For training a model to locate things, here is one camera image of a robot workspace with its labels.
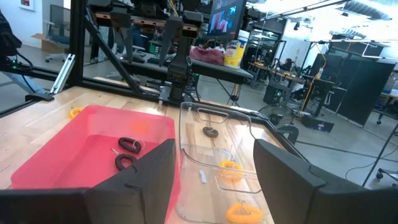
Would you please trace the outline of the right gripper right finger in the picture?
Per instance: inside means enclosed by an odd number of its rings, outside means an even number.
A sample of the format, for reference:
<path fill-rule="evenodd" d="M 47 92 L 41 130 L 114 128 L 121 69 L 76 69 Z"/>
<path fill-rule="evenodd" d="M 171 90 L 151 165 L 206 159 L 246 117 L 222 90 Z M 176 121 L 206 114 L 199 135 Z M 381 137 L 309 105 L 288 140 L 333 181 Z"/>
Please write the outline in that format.
<path fill-rule="evenodd" d="M 303 159 L 262 140 L 254 141 L 257 179 L 275 224 L 313 224 L 313 199 L 326 182 Z"/>

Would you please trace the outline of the grey office chair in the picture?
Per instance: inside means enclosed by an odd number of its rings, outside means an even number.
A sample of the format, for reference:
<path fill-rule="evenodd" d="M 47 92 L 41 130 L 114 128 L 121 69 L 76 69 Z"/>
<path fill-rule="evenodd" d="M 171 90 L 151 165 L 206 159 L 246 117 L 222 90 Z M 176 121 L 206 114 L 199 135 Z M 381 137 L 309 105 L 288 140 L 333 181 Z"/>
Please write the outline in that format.
<path fill-rule="evenodd" d="M 45 62 L 54 59 L 66 61 L 70 46 L 70 10 L 55 4 L 50 5 L 50 20 L 46 23 L 46 40 L 55 46 Z"/>

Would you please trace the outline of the silver aluminium bracket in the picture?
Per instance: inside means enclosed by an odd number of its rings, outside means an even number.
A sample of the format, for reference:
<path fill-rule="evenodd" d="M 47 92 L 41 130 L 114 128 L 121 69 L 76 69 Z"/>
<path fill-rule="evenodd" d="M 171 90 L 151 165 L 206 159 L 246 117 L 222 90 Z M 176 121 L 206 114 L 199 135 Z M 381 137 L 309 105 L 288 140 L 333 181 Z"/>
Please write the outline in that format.
<path fill-rule="evenodd" d="M 65 60 L 60 72 L 57 75 L 57 79 L 55 80 L 53 87 L 50 90 L 51 94 L 56 95 L 63 90 L 66 81 L 68 80 L 68 77 L 71 73 L 71 70 L 74 66 L 74 63 L 75 63 L 75 55 L 68 54 L 67 59 Z"/>

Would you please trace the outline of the black spring keychain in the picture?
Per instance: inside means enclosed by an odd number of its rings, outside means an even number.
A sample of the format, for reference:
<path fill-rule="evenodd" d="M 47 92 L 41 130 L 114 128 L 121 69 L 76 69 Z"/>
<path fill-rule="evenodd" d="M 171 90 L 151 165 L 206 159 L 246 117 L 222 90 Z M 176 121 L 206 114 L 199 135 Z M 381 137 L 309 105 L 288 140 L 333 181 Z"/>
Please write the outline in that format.
<path fill-rule="evenodd" d="M 123 169 L 126 168 L 123 165 L 123 160 L 130 161 L 131 165 L 133 165 L 137 161 L 136 157 L 134 157 L 132 155 L 120 153 L 120 152 L 116 151 L 115 149 L 111 149 L 111 150 L 116 154 L 116 158 L 115 158 L 114 162 L 115 162 L 116 168 L 119 171 L 122 171 Z"/>
<path fill-rule="evenodd" d="M 125 150 L 133 153 L 140 153 L 142 149 L 142 144 L 131 138 L 121 137 L 118 139 L 118 144 Z"/>
<path fill-rule="evenodd" d="M 216 130 L 215 128 L 212 127 L 207 127 L 205 126 L 202 129 L 203 133 L 205 134 L 205 136 L 209 137 L 209 138 L 216 138 L 219 135 L 218 130 Z"/>

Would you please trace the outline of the cardboard box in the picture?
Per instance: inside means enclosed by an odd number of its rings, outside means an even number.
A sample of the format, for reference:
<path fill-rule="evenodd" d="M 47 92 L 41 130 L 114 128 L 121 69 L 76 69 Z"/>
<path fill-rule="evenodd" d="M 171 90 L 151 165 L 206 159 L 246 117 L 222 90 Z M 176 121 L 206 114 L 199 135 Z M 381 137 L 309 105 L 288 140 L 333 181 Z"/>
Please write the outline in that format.
<path fill-rule="evenodd" d="M 55 42 L 51 39 L 47 39 L 44 34 L 36 33 L 32 35 L 32 38 L 41 41 L 41 49 L 48 53 L 69 53 L 69 46 L 60 42 Z"/>

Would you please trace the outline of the pink translucent plastic bin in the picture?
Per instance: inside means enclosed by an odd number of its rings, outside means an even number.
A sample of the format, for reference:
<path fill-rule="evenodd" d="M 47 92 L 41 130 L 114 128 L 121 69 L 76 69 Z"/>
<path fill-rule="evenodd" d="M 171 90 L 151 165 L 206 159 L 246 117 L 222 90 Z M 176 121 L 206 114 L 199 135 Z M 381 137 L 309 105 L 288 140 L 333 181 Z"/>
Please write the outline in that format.
<path fill-rule="evenodd" d="M 115 158 L 125 150 L 120 138 L 142 146 L 140 159 L 175 138 L 172 118 L 90 105 L 11 175 L 13 189 L 93 187 L 118 174 Z"/>

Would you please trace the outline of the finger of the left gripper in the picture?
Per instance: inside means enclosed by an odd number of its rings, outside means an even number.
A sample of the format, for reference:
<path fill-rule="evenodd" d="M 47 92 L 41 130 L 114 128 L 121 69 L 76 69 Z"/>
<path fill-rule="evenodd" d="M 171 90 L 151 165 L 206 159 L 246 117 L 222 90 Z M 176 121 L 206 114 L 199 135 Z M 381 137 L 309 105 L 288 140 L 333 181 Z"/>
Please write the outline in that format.
<path fill-rule="evenodd" d="M 163 32 L 163 41 L 162 41 L 162 48 L 160 51 L 160 57 L 159 57 L 159 67 L 164 65 L 166 56 L 171 48 L 171 46 L 173 46 L 175 40 L 179 40 L 179 36 L 178 34 L 176 34 L 174 31 L 169 31 L 169 30 L 165 30 Z M 174 59 L 171 61 L 171 65 L 182 65 L 183 63 L 183 58 L 182 58 L 182 54 L 180 54 L 178 51 L 176 53 L 176 56 L 174 57 Z"/>

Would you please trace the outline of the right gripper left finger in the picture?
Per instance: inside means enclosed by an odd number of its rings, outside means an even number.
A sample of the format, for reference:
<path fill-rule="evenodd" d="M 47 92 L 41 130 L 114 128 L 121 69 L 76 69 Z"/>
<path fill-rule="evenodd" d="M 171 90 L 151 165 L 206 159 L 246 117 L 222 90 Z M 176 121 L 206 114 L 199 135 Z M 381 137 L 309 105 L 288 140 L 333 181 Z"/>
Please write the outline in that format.
<path fill-rule="evenodd" d="M 90 189 L 89 224 L 164 224 L 175 178 L 175 140 Z"/>

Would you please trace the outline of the overhead LED light bar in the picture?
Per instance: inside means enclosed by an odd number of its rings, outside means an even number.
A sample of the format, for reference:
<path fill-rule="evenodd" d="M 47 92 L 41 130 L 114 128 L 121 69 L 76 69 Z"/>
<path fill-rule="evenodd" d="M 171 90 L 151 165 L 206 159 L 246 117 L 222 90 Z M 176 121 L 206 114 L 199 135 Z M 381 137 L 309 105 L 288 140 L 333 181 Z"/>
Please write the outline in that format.
<path fill-rule="evenodd" d="M 351 1 L 351 0 L 326 0 L 326 1 L 317 2 L 317 3 L 314 3 L 314 4 L 310 4 L 310 5 L 307 5 L 307 6 L 299 7 L 299 8 L 296 8 L 296 9 L 292 9 L 292 10 L 289 10 L 289 11 L 273 14 L 271 16 L 263 16 L 263 17 L 260 18 L 260 20 L 261 21 L 268 21 L 268 20 L 271 20 L 271 19 L 279 19 L 281 17 L 288 17 L 288 16 L 292 16 L 292 15 L 295 15 L 295 14 L 300 14 L 300 13 L 303 13 L 303 12 L 309 12 L 309 11 L 313 11 L 313 10 L 316 10 L 316 9 L 321 9 L 321 8 L 328 7 L 328 6 L 340 5 L 340 4 L 349 2 L 349 1 Z"/>

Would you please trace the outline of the black floor fan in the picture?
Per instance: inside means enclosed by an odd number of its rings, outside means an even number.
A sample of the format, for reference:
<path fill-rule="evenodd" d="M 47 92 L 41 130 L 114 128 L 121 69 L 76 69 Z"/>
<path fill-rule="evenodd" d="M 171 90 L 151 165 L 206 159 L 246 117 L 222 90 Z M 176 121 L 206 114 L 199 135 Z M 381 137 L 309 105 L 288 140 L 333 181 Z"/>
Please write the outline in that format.
<path fill-rule="evenodd" d="M 267 105 L 258 112 L 265 115 L 275 127 L 293 124 L 294 121 L 292 110 L 285 105 Z"/>

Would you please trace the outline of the black work table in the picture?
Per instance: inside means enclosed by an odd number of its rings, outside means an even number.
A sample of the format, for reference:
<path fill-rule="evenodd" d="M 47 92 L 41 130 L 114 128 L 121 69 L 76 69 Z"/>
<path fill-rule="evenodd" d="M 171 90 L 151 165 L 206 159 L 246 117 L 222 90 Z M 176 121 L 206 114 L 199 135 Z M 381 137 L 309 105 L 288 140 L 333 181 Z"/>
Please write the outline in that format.
<path fill-rule="evenodd" d="M 166 66 L 160 67 L 153 63 L 128 63 L 127 60 L 123 59 L 120 59 L 119 61 L 130 74 L 142 75 L 156 80 L 167 81 Z M 191 59 L 191 62 L 192 70 L 194 73 L 199 73 L 200 75 L 204 75 L 207 77 L 216 78 L 219 80 L 224 80 L 240 85 L 244 84 L 249 79 L 253 79 L 253 76 L 243 69 L 235 69 L 225 67 L 223 65 L 215 65 L 195 59 Z"/>

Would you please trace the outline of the yellow spring keychain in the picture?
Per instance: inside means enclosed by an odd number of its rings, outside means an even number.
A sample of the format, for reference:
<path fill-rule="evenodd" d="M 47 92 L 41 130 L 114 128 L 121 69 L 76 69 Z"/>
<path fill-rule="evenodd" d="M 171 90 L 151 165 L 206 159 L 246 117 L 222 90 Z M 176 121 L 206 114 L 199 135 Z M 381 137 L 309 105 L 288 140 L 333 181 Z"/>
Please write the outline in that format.
<path fill-rule="evenodd" d="M 245 202 L 239 202 L 227 209 L 226 217 L 234 223 L 259 223 L 264 218 L 264 212 Z"/>
<path fill-rule="evenodd" d="M 223 180 L 227 182 L 240 182 L 243 178 L 243 174 L 240 171 L 243 169 L 239 164 L 235 163 L 234 161 L 224 160 L 220 162 L 220 167 L 233 169 L 230 170 L 221 170 L 220 176 Z"/>

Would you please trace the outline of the clear plastic bin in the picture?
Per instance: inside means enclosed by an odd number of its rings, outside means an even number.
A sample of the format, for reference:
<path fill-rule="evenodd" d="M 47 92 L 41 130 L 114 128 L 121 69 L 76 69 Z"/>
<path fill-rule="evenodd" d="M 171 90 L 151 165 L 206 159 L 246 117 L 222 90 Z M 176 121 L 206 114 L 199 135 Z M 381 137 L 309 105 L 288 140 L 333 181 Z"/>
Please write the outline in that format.
<path fill-rule="evenodd" d="M 207 106 L 183 103 L 180 109 L 179 140 L 181 149 L 181 191 L 175 223 L 184 224 L 273 224 L 262 194 L 253 161 L 251 119 L 245 114 Z M 202 129 L 218 130 L 216 138 L 205 136 Z M 240 182 L 227 182 L 220 176 L 220 162 L 228 160 L 243 169 Z M 234 223 L 226 211 L 235 203 L 245 202 L 264 212 L 259 223 Z"/>

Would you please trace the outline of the white yellow wipes canister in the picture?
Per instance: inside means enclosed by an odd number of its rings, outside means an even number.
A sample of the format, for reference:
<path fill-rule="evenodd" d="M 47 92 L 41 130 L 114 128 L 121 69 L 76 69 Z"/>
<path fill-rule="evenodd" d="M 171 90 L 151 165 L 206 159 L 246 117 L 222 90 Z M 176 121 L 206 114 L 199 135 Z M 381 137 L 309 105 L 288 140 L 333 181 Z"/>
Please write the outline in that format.
<path fill-rule="evenodd" d="M 246 50 L 250 33 L 239 30 L 238 37 L 230 40 L 224 53 L 224 66 L 239 69 Z"/>

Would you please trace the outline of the black monitor screen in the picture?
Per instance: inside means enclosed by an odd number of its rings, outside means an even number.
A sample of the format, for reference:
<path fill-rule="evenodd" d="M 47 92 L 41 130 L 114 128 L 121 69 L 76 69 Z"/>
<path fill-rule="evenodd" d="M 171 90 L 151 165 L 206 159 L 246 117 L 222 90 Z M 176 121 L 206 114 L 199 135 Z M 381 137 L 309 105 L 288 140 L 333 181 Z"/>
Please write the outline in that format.
<path fill-rule="evenodd" d="M 213 0 L 207 36 L 219 40 L 237 38 L 245 8 L 246 0 Z"/>

